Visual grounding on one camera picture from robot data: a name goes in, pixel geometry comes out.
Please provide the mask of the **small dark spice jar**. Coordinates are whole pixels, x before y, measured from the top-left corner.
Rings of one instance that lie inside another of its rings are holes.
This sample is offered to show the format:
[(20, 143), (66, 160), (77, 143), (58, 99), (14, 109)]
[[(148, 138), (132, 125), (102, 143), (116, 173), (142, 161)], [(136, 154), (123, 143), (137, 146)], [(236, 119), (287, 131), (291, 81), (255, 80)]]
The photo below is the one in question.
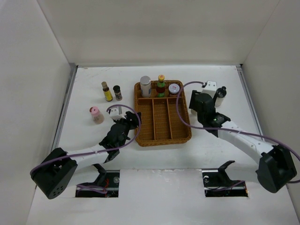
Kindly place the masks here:
[(116, 100), (117, 100), (117, 101), (121, 101), (121, 100), (122, 100), (122, 94), (121, 94), (120, 86), (115, 85), (115, 86), (113, 87), (113, 91), (114, 91)]

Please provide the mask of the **red sauce bottle green label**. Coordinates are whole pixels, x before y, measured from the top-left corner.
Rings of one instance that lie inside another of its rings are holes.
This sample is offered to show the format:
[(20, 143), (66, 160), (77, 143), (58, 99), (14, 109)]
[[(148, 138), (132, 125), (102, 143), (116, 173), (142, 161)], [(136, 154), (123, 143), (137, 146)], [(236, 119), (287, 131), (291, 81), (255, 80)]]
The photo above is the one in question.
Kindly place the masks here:
[(163, 98), (165, 96), (165, 76), (164, 75), (158, 76), (156, 92), (157, 92), (158, 98)]

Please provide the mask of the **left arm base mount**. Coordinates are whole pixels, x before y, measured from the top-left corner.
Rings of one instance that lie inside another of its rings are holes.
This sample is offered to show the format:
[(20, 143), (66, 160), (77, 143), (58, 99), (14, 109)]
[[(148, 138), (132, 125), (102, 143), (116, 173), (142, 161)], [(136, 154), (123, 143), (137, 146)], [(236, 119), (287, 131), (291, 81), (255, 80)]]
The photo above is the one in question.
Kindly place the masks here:
[(76, 198), (117, 198), (119, 197), (120, 170), (105, 170), (100, 164), (93, 165), (98, 176), (93, 182), (76, 186)]

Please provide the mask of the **pink cap spice jar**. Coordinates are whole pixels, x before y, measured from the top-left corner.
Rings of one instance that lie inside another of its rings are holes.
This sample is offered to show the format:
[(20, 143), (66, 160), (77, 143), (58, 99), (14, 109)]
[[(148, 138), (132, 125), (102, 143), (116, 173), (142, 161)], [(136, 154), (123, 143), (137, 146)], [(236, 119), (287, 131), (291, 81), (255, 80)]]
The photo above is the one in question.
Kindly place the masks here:
[(101, 124), (104, 122), (104, 116), (96, 106), (91, 107), (89, 112), (96, 124)]

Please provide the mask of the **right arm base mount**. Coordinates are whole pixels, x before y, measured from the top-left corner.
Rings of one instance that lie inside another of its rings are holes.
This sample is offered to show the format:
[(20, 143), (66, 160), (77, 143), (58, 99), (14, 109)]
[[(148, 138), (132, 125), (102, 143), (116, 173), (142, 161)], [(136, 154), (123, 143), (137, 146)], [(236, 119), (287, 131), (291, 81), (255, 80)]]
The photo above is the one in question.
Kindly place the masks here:
[(233, 163), (230, 160), (219, 168), (202, 169), (205, 197), (248, 197), (245, 181), (231, 180), (225, 171)]

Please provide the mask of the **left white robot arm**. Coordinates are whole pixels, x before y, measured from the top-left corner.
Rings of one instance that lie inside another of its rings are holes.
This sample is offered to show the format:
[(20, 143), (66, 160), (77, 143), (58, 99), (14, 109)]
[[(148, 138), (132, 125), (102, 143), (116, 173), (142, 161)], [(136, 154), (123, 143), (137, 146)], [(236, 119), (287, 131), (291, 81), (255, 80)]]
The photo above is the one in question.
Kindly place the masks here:
[(92, 166), (96, 171), (89, 175), (90, 182), (77, 184), (76, 192), (78, 194), (82, 191), (96, 192), (101, 196), (107, 196), (112, 192), (109, 184), (113, 178), (107, 174), (102, 165), (114, 160), (121, 148), (133, 142), (128, 133), (134, 129), (140, 130), (141, 124), (141, 112), (127, 111), (124, 117), (114, 122), (99, 144), (73, 154), (62, 148), (52, 150), (41, 164), (31, 170), (31, 179), (51, 200), (61, 195), (72, 184), (76, 171)]

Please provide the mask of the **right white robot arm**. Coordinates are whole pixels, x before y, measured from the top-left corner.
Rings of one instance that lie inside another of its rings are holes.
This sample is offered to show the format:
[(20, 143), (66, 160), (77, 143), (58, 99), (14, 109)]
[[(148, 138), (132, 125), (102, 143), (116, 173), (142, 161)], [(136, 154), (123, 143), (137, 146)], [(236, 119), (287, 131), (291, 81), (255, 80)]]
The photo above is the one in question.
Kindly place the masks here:
[(237, 147), (258, 164), (256, 179), (267, 191), (276, 193), (297, 175), (287, 147), (247, 135), (229, 117), (216, 112), (209, 94), (193, 90), (189, 108), (197, 112), (197, 120), (206, 131)]

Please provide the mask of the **jar with red white lid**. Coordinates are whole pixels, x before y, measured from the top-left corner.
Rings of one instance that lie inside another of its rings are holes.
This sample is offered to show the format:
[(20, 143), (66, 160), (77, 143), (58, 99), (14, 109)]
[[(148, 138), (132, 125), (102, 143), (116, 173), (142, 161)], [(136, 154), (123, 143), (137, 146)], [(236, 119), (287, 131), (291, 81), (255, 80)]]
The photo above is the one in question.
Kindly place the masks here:
[(168, 91), (169, 91), (169, 97), (177, 97), (180, 91), (180, 86), (176, 83), (171, 83), (168, 87)]

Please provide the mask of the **white bottle black cap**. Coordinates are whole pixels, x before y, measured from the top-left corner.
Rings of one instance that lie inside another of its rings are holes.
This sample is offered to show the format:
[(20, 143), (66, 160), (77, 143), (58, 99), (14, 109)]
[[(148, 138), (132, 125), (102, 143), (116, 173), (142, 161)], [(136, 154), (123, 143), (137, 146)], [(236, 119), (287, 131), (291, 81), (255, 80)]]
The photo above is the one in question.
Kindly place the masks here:
[(221, 88), (218, 88), (216, 90), (216, 93), (214, 95), (214, 103), (215, 103), (215, 107), (219, 107), (221, 106), (224, 98), (226, 97), (227, 95), (227, 91), (226, 91), (226, 87), (225, 86), (222, 86)]

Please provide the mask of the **white jar silver lid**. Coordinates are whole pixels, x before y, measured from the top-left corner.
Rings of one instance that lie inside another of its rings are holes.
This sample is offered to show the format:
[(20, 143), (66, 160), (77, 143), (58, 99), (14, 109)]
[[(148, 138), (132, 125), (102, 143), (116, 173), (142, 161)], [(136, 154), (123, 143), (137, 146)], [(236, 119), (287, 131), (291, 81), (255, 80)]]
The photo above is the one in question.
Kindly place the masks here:
[(141, 94), (143, 98), (151, 97), (151, 79), (148, 76), (143, 76), (140, 79)]

